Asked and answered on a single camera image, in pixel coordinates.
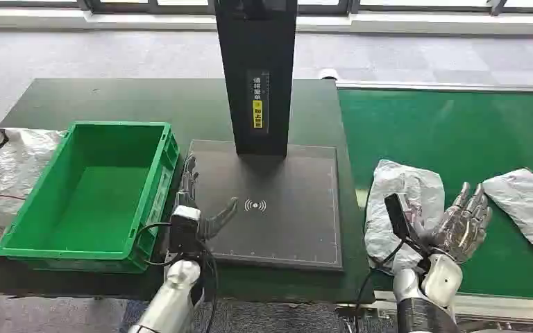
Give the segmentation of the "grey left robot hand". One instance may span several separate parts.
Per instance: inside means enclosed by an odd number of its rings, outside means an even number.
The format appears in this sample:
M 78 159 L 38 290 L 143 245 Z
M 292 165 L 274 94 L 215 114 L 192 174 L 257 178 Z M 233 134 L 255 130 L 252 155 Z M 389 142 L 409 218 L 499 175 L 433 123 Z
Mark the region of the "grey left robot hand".
M 232 197 L 226 206 L 213 216 L 204 216 L 196 203 L 196 157 L 190 153 L 184 161 L 180 187 L 170 216 L 167 253 L 174 257 L 198 259 L 208 251 L 206 242 L 215 238 L 237 212 L 239 199 Z

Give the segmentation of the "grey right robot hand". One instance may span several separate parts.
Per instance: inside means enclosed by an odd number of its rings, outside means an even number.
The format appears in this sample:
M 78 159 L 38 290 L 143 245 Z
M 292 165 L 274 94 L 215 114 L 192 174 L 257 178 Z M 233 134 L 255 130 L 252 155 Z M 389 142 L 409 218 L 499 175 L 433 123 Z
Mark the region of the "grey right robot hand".
M 464 182 L 452 205 L 440 216 L 434 226 L 425 226 L 423 220 L 412 219 L 412 226 L 422 243 L 434 251 L 450 255 L 455 262 L 468 261 L 484 242 L 492 209 L 481 183 L 470 192 Z

